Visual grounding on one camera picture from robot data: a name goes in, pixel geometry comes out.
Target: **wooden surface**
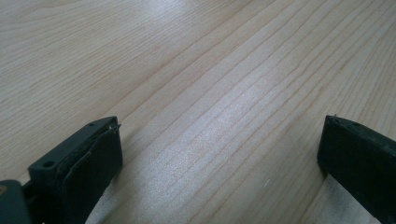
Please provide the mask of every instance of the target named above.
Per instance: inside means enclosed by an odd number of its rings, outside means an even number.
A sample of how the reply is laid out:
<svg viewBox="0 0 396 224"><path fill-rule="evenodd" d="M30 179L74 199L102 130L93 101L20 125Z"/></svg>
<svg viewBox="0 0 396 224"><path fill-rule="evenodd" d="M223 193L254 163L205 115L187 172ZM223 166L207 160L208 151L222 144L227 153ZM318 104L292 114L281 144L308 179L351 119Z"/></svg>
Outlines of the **wooden surface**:
<svg viewBox="0 0 396 224"><path fill-rule="evenodd" d="M396 139L395 20L394 0L2 0L0 177L116 115L124 167L88 223L376 223L316 154L327 114Z"/></svg>

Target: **wood grain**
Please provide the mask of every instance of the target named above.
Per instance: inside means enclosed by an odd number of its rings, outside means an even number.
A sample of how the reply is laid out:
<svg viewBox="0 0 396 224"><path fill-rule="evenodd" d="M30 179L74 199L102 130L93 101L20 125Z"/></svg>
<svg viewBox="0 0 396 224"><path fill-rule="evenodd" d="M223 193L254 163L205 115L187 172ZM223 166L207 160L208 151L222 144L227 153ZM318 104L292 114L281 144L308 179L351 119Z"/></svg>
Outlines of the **wood grain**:
<svg viewBox="0 0 396 224"><path fill-rule="evenodd" d="M87 223L377 223L316 154L325 115L396 138L392 0L0 1L0 177L118 116Z"/></svg>

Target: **black clamp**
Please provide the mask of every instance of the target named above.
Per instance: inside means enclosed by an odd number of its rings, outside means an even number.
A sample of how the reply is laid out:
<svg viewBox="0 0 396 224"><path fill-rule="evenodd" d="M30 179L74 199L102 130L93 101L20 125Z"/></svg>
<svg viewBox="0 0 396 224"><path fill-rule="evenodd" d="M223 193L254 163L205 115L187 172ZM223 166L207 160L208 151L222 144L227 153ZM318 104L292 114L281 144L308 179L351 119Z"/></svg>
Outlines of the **black clamp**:
<svg viewBox="0 0 396 224"><path fill-rule="evenodd" d="M31 180L0 181L0 223L85 223L122 166L116 117L87 124L29 166Z"/></svg>

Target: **dark green clamp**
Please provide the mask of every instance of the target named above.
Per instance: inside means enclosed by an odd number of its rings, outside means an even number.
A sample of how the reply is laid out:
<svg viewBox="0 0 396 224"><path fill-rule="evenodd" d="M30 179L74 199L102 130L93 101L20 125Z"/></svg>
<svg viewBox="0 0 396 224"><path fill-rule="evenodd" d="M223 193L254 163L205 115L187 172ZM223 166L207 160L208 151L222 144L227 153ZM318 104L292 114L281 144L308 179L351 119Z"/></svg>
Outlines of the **dark green clamp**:
<svg viewBox="0 0 396 224"><path fill-rule="evenodd" d="M29 167L31 180L0 181L0 223L85 223L122 166L116 117L87 124Z"/></svg>
<svg viewBox="0 0 396 224"><path fill-rule="evenodd" d="M381 223L396 223L396 142L357 122L327 116L318 164Z"/></svg>

